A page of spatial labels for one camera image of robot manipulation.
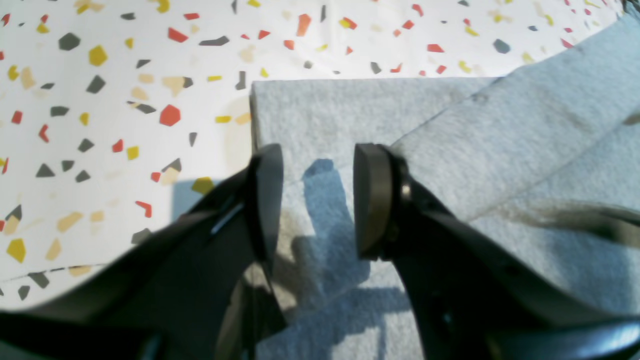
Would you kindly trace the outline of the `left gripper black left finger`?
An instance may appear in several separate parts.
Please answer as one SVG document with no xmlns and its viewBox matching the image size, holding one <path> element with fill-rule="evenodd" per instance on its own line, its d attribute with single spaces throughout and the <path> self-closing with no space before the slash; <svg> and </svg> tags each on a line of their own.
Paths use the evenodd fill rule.
<svg viewBox="0 0 640 360">
<path fill-rule="evenodd" d="M 1 342 L 51 360 L 253 360 L 287 326 L 270 283 L 284 164 L 263 146 L 91 280 L 1 313 Z"/>
</svg>

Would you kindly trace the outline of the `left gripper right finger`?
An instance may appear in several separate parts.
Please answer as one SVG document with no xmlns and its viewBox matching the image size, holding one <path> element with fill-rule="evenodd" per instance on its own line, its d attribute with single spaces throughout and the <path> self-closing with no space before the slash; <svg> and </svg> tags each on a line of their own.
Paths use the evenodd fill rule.
<svg viewBox="0 0 640 360">
<path fill-rule="evenodd" d="M 630 360 L 639 317 L 595 309 L 460 221 L 388 146 L 358 143 L 361 259 L 389 261 L 428 360 Z"/>
</svg>

